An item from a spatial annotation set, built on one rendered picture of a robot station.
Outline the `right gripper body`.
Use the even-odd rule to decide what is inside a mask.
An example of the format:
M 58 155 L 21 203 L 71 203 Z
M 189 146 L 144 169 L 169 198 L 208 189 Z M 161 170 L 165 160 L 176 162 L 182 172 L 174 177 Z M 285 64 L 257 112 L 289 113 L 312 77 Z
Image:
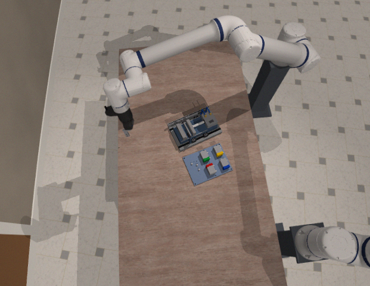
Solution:
M 122 108 L 113 108 L 111 106 L 104 106 L 105 107 L 105 114 L 106 116 L 118 116 L 119 120 L 123 123 L 123 127 L 125 130 L 132 130 L 133 129 L 133 115 L 129 108 L 130 104 L 127 104 Z

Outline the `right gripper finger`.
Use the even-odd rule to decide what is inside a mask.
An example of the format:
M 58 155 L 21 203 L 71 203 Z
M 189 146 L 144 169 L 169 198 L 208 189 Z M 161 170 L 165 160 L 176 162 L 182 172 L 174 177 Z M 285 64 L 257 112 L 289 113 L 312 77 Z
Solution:
M 124 134 L 125 134 L 126 137 L 129 137 L 130 136 L 129 133 L 128 133 L 128 131 L 131 131 L 131 130 L 125 130 L 125 129 L 123 129 L 122 131 L 124 132 Z

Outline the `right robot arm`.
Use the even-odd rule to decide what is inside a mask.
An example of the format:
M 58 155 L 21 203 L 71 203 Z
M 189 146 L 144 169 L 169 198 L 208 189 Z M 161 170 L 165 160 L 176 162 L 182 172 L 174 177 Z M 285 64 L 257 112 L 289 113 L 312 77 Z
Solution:
M 286 23 L 276 39 L 254 34 L 238 17 L 224 15 L 209 24 L 149 46 L 137 52 L 120 54 L 125 80 L 109 79 L 103 90 L 113 108 L 124 107 L 129 97 L 149 91 L 150 80 L 142 68 L 206 43 L 228 40 L 242 62 L 269 60 L 277 66 L 295 67 L 300 73 L 313 69 L 321 57 L 305 37 L 306 28 L 297 22 Z

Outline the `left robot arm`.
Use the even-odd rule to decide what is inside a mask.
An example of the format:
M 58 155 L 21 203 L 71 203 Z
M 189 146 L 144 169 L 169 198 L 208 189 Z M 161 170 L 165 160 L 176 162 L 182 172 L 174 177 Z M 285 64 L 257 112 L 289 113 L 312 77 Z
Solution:
M 370 235 L 355 234 L 338 226 L 306 225 L 297 231 L 295 244 L 308 260 L 332 259 L 370 269 Z

